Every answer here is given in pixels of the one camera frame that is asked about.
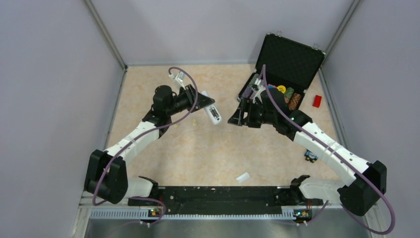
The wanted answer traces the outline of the white battery cover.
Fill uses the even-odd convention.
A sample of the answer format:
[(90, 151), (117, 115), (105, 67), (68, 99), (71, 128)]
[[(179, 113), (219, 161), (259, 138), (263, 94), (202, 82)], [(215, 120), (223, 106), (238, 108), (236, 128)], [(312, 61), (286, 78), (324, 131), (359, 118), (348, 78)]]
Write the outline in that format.
[(250, 174), (249, 174), (248, 172), (245, 172), (245, 173), (241, 174), (240, 176), (238, 176), (238, 177), (236, 178), (236, 181), (237, 181), (238, 183), (243, 183), (243, 182), (245, 182), (246, 180), (248, 180), (249, 178), (250, 178)]

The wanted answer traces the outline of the white remote control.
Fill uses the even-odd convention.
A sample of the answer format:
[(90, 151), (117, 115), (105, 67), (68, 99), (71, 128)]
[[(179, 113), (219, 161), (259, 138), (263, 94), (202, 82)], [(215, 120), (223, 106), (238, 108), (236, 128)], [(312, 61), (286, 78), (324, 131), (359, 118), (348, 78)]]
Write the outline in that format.
[(217, 107), (215, 106), (215, 100), (208, 106), (205, 106), (204, 110), (214, 125), (220, 124), (222, 122), (222, 117)]

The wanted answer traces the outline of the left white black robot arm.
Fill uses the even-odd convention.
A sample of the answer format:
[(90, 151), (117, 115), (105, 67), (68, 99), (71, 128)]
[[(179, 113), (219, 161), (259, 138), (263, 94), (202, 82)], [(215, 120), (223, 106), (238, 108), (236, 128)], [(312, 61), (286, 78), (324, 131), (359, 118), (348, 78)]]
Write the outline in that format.
[(191, 113), (206, 108), (215, 100), (197, 92), (193, 85), (175, 94), (170, 86), (155, 89), (151, 109), (127, 136), (113, 146), (91, 153), (84, 190), (112, 204), (123, 198), (140, 197), (147, 205), (158, 201), (158, 184), (146, 177), (129, 178), (127, 165), (149, 144), (161, 138), (173, 125), (171, 117), (183, 110)]

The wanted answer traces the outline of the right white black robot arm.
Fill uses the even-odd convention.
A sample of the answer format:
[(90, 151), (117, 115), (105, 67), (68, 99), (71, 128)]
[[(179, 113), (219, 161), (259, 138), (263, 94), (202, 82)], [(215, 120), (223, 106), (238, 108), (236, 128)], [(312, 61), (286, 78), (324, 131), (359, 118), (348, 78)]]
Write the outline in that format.
[(312, 118), (300, 110), (290, 110), (283, 94), (276, 89), (263, 90), (256, 100), (241, 98), (228, 123), (260, 128), (272, 125), (291, 141), (302, 145), (332, 168), (340, 180), (298, 178), (298, 186), (290, 191), (296, 204), (309, 199), (341, 203), (356, 216), (363, 216), (386, 192), (387, 167), (380, 161), (371, 163), (336, 142)]

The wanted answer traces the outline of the AAA battery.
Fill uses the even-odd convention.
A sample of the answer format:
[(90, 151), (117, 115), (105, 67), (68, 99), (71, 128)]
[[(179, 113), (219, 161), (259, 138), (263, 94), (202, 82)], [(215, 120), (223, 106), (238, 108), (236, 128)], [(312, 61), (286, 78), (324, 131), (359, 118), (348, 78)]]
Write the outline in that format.
[(219, 113), (214, 106), (210, 107), (209, 111), (216, 120), (219, 120)]

